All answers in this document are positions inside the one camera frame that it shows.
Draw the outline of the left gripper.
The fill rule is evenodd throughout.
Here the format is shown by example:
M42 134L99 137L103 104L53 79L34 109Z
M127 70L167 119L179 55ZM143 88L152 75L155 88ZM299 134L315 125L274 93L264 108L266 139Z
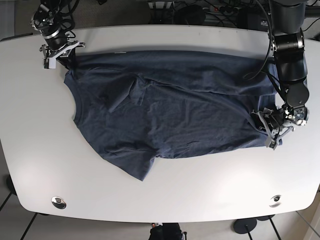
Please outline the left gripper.
M277 109L265 107L263 110L253 110L251 115L259 122L258 129L264 131L267 137L273 140L282 140L285 135L295 130L295 119L283 107Z

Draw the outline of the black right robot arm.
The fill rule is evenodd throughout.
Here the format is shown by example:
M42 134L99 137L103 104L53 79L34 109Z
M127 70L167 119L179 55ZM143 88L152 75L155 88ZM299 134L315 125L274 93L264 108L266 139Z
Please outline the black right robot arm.
M55 69L57 63L68 70L76 67L76 48L86 46L76 40L73 32L76 25L73 13L78 5L78 0L74 4L70 0L42 0L32 16L32 27L45 40L39 48L45 69Z

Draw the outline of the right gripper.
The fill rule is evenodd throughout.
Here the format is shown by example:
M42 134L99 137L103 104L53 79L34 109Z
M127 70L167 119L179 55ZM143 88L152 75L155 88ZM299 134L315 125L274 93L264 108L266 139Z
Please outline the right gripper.
M56 59L62 55L68 55L63 58L64 67L68 70L75 69L78 66L76 58L76 49L75 48L85 48L86 43L75 41L67 41L67 43L60 47L58 50L51 50L48 45L43 44L39 51L44 55L45 62L54 62Z

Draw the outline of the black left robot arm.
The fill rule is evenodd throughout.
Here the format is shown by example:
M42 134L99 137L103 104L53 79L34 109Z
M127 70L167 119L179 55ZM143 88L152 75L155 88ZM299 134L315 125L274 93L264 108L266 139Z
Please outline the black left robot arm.
M268 53L273 53L277 76L264 66L264 73L283 100L281 108L265 108L256 112L268 135L265 145L275 149L281 139L295 127L304 126L309 118L306 103L310 97L307 87L305 37L302 25L305 19L305 0L270 0L269 12L262 9L268 26Z

